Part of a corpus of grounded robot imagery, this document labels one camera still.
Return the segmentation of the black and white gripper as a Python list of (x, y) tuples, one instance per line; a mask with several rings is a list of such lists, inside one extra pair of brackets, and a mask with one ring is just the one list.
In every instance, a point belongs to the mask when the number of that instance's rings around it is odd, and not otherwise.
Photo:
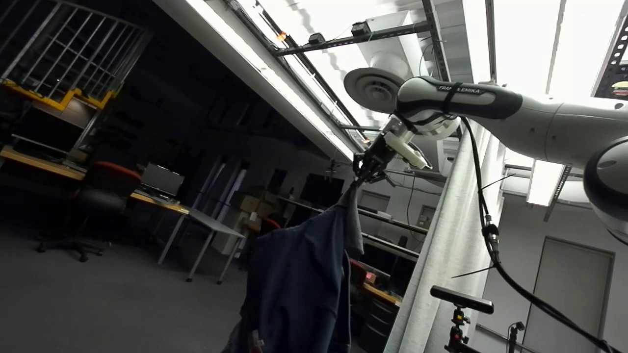
[(398, 118), (390, 118), (362, 155), (353, 157), (353, 175), (360, 183), (376, 183), (386, 177), (386, 167), (398, 153), (398, 140), (410, 140), (413, 134)]

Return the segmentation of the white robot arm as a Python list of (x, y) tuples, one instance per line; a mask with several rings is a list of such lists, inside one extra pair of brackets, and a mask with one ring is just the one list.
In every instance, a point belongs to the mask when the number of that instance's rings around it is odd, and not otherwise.
[(508, 149), (525, 157), (576, 167), (582, 191), (606, 232), (628, 238), (628, 102), (533, 98), (500, 87), (413, 77), (392, 85), (390, 98), (351, 98), (392, 114), (410, 130), (447, 116), (470, 118)]

